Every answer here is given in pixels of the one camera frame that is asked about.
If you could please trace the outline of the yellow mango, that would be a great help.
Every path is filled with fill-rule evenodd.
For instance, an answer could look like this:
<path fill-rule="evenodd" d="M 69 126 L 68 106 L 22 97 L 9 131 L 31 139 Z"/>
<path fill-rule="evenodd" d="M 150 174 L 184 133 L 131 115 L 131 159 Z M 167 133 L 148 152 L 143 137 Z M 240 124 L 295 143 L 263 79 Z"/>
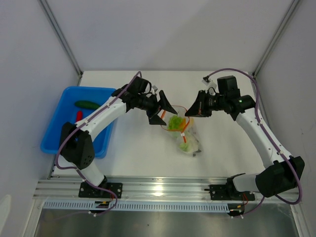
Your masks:
<path fill-rule="evenodd" d="M 191 128 L 194 125 L 194 119 L 190 117 L 183 118 L 182 122 L 179 125 L 179 129 L 181 131 L 185 131 L 189 128 Z"/>

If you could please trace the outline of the white green cauliflower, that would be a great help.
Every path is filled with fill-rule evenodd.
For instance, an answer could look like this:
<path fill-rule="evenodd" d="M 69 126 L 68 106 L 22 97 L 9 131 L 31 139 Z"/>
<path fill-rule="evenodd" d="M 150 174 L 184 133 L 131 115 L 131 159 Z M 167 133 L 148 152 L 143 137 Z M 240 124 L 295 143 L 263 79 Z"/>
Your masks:
<path fill-rule="evenodd" d="M 199 142 L 196 139 L 196 137 L 189 132 L 185 132 L 184 135 L 185 136 L 180 135 L 176 139 L 178 148 L 187 154 L 197 153 L 200 150 L 200 148 Z"/>

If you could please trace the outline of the green cucumber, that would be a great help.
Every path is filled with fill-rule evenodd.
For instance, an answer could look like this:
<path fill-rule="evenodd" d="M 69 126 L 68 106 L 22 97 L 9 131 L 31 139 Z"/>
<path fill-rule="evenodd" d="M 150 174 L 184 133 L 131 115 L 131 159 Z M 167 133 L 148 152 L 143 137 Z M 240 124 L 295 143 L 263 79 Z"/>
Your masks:
<path fill-rule="evenodd" d="M 97 110 L 100 107 L 100 105 L 95 102 L 84 100 L 76 101 L 75 106 L 87 110 Z"/>

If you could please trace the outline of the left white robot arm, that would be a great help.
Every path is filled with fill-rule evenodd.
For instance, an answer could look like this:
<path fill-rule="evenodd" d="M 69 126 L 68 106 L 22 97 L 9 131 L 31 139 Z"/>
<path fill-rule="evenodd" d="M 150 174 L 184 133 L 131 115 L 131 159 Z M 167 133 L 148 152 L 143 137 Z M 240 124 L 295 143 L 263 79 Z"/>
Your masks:
<path fill-rule="evenodd" d="M 146 112 L 150 125 L 166 124 L 159 116 L 161 111 L 177 113 L 164 91 L 157 91 L 148 80 L 142 78 L 141 72 L 138 72 L 128 84 L 116 89 L 110 98 L 89 116 L 75 124 L 67 122 L 62 126 L 55 165 L 63 170 L 59 158 L 64 158 L 71 164 L 68 168 L 75 170 L 83 181 L 90 185 L 90 192 L 95 197 L 103 197 L 107 192 L 107 178 L 94 162 L 93 141 L 114 120 L 135 108 Z"/>

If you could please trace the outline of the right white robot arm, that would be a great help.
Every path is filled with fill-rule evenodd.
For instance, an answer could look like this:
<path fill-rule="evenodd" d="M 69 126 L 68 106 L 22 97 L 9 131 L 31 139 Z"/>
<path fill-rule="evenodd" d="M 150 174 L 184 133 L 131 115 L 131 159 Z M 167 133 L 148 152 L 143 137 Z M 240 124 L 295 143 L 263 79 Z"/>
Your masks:
<path fill-rule="evenodd" d="M 247 134 L 256 148 L 264 170 L 258 174 L 239 174 L 227 179 L 226 195 L 237 199 L 243 192 L 259 192 L 269 198 L 298 188 L 305 163 L 301 157 L 294 157 L 273 135 L 262 119 L 256 102 L 250 95 L 241 95 L 234 76 L 217 79 L 218 92 L 200 90 L 192 106 L 185 113 L 187 117 L 210 117 L 213 111 L 229 114 Z"/>

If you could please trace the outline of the green lettuce piece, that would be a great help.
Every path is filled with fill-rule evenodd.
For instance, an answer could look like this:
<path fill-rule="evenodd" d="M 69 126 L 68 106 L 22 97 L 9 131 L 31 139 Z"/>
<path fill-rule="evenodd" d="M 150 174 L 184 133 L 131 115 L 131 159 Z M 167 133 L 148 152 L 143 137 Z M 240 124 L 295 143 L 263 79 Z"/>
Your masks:
<path fill-rule="evenodd" d="M 168 121 L 169 130 L 180 130 L 183 118 L 177 115 L 173 115 Z"/>

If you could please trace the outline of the clear zip top bag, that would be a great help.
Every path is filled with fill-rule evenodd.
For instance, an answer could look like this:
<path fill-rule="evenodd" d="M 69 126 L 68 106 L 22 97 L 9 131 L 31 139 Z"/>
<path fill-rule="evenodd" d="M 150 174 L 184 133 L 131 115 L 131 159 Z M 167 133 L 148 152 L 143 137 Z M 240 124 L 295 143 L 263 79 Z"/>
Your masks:
<path fill-rule="evenodd" d="M 169 121 L 169 119 L 170 119 L 173 115 L 177 115 L 177 116 L 182 117 L 182 118 L 185 118 L 185 117 L 186 117 L 186 116 L 185 116 L 185 113 L 186 113 L 187 109 L 186 109 L 185 107 L 183 107 L 183 106 L 176 106 L 176 105 L 173 105 L 172 107 L 177 111 L 177 114 L 172 114 L 172 113 L 167 112 L 167 111 L 164 110 L 164 111 L 162 112 L 162 114 L 160 115 L 160 117 L 166 122 L 166 125 L 161 125 L 161 128 L 162 128 L 164 131 L 166 131 L 167 134 L 170 135 L 170 137 L 172 137 L 172 139 L 173 139 L 173 141 L 175 142 L 177 148 L 178 148 L 178 146 L 177 146 L 177 143 L 176 143 L 176 139 L 177 139 L 180 135 L 185 136 L 185 135 L 184 135 L 185 132 L 192 133 L 192 134 L 196 137 L 196 139 L 198 140 L 198 142 L 199 142 L 199 148 L 200 148 L 200 150 L 201 150 L 201 144 L 200 144 L 200 141 L 199 141 L 199 138 L 198 138 L 198 133 L 197 133 L 195 124 L 194 124 L 191 128 L 189 128 L 189 129 L 187 129 L 187 130 L 185 130 L 185 131 L 181 131 L 181 130 L 169 130 L 169 129 L 168 129 L 168 121 Z"/>

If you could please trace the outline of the red chili pepper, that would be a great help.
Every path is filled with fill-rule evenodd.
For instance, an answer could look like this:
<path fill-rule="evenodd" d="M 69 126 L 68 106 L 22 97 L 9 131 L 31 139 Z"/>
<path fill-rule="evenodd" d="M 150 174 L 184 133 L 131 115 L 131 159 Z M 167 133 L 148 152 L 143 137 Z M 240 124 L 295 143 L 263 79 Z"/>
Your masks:
<path fill-rule="evenodd" d="M 83 112 L 82 111 L 77 111 L 76 114 L 76 122 L 80 121 L 83 119 Z"/>

